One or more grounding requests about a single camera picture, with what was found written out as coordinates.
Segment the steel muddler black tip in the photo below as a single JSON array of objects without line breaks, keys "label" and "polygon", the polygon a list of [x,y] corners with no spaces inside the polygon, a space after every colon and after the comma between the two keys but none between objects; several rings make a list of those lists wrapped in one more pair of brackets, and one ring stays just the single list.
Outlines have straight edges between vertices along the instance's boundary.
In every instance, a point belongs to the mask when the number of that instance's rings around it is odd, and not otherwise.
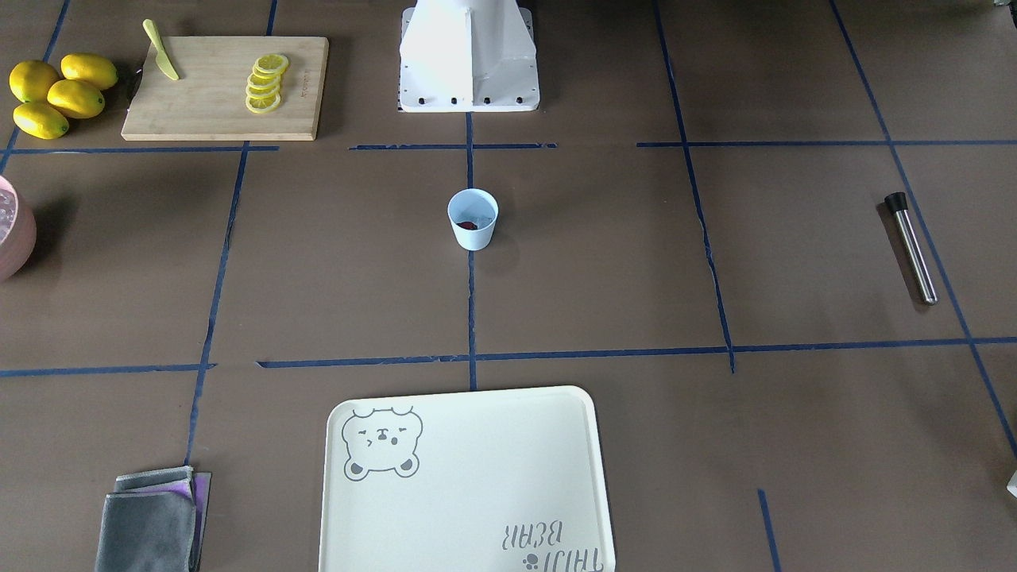
[{"label": "steel muddler black tip", "polygon": [[894,192],[884,199],[887,211],[893,217],[896,228],[902,240],[902,245],[911,266],[911,272],[918,286],[918,293],[922,302],[930,307],[938,303],[938,294],[929,272],[925,254],[918,241],[918,235],[913,228],[911,221],[911,209],[909,209],[905,192]]}]

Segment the light blue plastic cup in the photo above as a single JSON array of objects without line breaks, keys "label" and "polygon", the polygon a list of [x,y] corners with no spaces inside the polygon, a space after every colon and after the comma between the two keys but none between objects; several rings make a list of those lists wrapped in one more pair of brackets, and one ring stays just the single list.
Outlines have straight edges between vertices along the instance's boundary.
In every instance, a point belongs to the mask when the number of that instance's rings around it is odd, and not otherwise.
[{"label": "light blue plastic cup", "polygon": [[479,251],[488,246],[493,239],[498,216],[498,202],[479,188],[466,188],[454,193],[447,204],[447,217],[455,240],[468,251]]}]

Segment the pink bowl of ice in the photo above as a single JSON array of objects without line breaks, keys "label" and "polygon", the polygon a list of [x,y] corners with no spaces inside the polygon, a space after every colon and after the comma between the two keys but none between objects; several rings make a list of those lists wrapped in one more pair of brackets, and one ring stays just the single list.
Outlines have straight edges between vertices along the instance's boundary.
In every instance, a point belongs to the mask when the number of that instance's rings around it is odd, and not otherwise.
[{"label": "pink bowl of ice", "polygon": [[1,176],[1,282],[28,263],[36,241],[35,214],[21,193]]}]

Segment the cream bear serving tray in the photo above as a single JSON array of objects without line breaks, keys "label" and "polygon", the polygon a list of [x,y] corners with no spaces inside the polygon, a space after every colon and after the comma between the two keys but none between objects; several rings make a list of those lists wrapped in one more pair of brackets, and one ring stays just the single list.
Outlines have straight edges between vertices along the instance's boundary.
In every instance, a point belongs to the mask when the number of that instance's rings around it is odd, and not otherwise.
[{"label": "cream bear serving tray", "polygon": [[326,428],[320,571],[614,571],[575,386],[349,400]]}]

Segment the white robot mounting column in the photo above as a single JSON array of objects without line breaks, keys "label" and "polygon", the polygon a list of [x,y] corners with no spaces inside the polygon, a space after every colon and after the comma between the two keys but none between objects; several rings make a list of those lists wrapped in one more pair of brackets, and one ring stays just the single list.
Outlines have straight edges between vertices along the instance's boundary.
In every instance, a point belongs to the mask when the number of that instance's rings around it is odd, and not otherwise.
[{"label": "white robot mounting column", "polygon": [[399,52],[402,112],[539,108],[532,12],[516,1],[418,1],[402,13]]}]

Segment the lemon slices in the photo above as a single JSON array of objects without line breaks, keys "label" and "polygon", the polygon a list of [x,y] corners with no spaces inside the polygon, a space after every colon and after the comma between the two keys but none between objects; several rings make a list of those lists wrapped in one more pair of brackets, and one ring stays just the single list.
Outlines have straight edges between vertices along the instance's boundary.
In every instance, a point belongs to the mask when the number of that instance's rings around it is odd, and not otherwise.
[{"label": "lemon slices", "polygon": [[255,60],[245,83],[245,107],[252,114],[266,114],[282,105],[284,73],[290,59],[284,53],[266,53]]}]

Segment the wooden cutting board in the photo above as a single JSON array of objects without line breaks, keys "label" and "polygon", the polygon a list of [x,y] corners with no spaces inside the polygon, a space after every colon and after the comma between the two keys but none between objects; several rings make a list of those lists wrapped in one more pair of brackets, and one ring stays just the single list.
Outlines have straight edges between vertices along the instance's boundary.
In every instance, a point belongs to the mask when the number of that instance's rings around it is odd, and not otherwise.
[{"label": "wooden cutting board", "polygon": [[[178,80],[164,76],[155,48],[122,127],[127,141],[313,141],[328,61],[326,37],[164,37]],[[245,87],[258,57],[282,53],[280,108],[255,114]]]}]

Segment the yellow plastic knife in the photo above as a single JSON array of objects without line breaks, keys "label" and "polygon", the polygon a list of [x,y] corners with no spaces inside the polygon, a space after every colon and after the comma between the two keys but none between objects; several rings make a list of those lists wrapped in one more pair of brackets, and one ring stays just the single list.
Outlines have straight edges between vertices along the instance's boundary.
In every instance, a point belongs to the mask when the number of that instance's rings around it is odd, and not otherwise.
[{"label": "yellow plastic knife", "polygon": [[157,28],[157,23],[153,19],[146,18],[142,22],[142,28],[145,31],[146,36],[149,37],[149,44],[155,48],[155,62],[157,68],[168,80],[178,81],[180,79],[179,72],[175,69],[170,56],[168,55],[168,50],[166,44],[162,37],[162,33]]}]

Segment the grey purple folded cloth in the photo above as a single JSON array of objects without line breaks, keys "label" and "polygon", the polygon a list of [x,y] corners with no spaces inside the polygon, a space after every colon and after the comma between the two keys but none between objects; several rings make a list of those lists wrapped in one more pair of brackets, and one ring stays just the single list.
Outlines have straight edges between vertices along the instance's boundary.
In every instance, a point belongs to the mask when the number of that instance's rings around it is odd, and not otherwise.
[{"label": "grey purple folded cloth", "polygon": [[105,497],[97,571],[197,571],[211,472],[190,465],[116,477]]}]

